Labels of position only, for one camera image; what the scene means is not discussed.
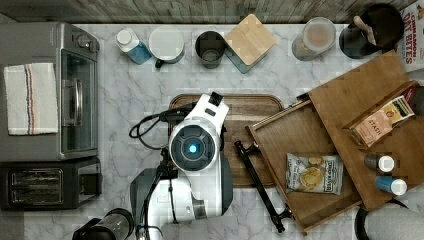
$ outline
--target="folded dish towel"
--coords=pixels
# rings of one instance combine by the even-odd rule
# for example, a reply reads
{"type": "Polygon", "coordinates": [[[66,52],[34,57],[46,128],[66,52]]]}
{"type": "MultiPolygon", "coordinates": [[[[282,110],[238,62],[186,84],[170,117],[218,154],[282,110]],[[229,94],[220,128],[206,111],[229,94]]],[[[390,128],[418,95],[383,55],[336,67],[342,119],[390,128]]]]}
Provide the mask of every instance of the folded dish towel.
{"type": "Polygon", "coordinates": [[[10,135],[58,132],[56,79],[53,63],[4,69],[10,135]]]}

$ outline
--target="marble countertop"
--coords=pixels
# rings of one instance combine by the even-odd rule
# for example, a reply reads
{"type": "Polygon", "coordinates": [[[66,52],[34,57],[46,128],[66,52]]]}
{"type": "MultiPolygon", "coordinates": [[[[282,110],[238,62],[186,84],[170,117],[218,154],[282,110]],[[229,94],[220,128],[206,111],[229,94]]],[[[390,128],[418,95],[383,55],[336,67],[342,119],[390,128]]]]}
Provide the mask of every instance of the marble countertop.
{"type": "MultiPolygon", "coordinates": [[[[128,137],[131,126],[143,117],[168,109],[171,100],[184,93],[272,94],[285,106],[295,97],[317,87],[361,64],[363,60],[347,58],[338,40],[328,52],[310,62],[298,61],[291,43],[303,25],[266,25],[276,38],[276,45],[248,73],[241,74],[224,56],[213,70],[204,68],[194,51],[200,33],[214,30],[225,35],[234,25],[175,25],[184,36],[185,56],[176,64],[155,69],[152,58],[136,65],[123,54],[115,42],[116,34],[132,28],[147,44],[148,36],[159,25],[88,24],[77,25],[100,42],[98,64],[99,87],[99,159],[104,175],[103,194],[95,202],[76,210],[25,212],[26,240],[72,239],[73,232],[93,217],[102,218],[108,211],[129,209],[128,188],[144,168],[154,168],[160,152],[142,146],[128,137]]],[[[337,32],[343,25],[336,25],[337,32]]],[[[160,124],[145,138],[152,145],[167,141],[167,125],[160,124]]],[[[284,203],[274,188],[267,192],[277,211],[284,203]]],[[[419,186],[401,198],[410,209],[424,212],[424,187],[419,186]]],[[[234,189],[234,200],[222,217],[167,225],[164,239],[356,239],[354,219],[358,208],[349,210],[303,236],[290,219],[284,219],[286,232],[277,232],[256,189],[234,189]]]]}

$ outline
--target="wooden tray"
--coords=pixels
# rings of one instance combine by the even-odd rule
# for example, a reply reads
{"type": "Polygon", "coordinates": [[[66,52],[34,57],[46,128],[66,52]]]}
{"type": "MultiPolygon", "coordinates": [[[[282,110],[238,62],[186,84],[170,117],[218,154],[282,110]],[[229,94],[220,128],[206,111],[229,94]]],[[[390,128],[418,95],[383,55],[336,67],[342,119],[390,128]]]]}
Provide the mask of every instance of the wooden tray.
{"type": "Polygon", "coordinates": [[[409,118],[366,150],[352,140],[346,128],[414,84],[399,56],[390,51],[309,92],[367,210],[395,197],[375,185],[378,174],[363,161],[367,153],[391,155],[397,162],[391,174],[405,180],[408,189],[424,182],[424,117],[409,118]]]}
{"type": "Polygon", "coordinates": [[[298,156],[337,154],[315,107],[310,100],[248,127],[261,149],[265,165],[277,181],[300,229],[310,229],[361,204],[361,198],[345,171],[341,195],[291,192],[286,194],[287,153],[298,156]]]}
{"type": "MultiPolygon", "coordinates": [[[[171,101],[169,109],[195,102],[199,98],[200,95],[179,95],[171,101]]],[[[254,187],[248,171],[237,154],[234,142],[240,140],[243,143],[252,143],[253,139],[245,127],[282,111],[284,107],[281,101],[272,95],[224,95],[223,101],[230,108],[224,122],[227,129],[224,133],[224,155],[230,162],[234,187],[254,187]]],[[[265,167],[263,157],[254,154],[250,159],[264,187],[274,187],[275,181],[265,167]]]]}

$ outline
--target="wooden cutting board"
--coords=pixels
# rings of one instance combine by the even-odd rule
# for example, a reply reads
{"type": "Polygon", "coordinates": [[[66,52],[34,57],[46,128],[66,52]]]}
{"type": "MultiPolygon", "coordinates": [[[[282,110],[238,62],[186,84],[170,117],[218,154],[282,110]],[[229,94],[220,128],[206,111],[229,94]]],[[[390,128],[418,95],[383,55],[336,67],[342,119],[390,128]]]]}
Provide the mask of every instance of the wooden cutting board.
{"type": "MultiPolygon", "coordinates": [[[[169,109],[177,108],[182,105],[195,102],[200,95],[183,94],[175,97],[169,104],[169,109]]],[[[233,184],[235,188],[254,187],[253,181],[244,166],[243,161],[237,154],[234,142],[240,140],[249,147],[253,138],[246,130],[246,126],[255,124],[271,115],[283,110],[282,102],[272,95],[224,95],[223,101],[230,108],[225,118],[224,126],[227,132],[224,133],[224,155],[230,162],[233,174],[233,184]]],[[[264,159],[261,154],[249,155],[250,160],[259,175],[264,187],[274,187],[275,181],[269,170],[264,165],[264,159]]]]}

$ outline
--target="glowing blue light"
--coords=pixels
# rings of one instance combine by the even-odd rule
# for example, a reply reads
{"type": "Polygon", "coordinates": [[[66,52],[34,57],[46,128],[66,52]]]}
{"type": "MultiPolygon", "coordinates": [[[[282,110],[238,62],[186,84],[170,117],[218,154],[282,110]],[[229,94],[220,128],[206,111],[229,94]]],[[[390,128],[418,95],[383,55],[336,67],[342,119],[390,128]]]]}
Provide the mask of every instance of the glowing blue light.
{"type": "Polygon", "coordinates": [[[191,153],[195,153],[197,152],[197,147],[195,145],[191,145],[190,148],[188,149],[191,153]]]}

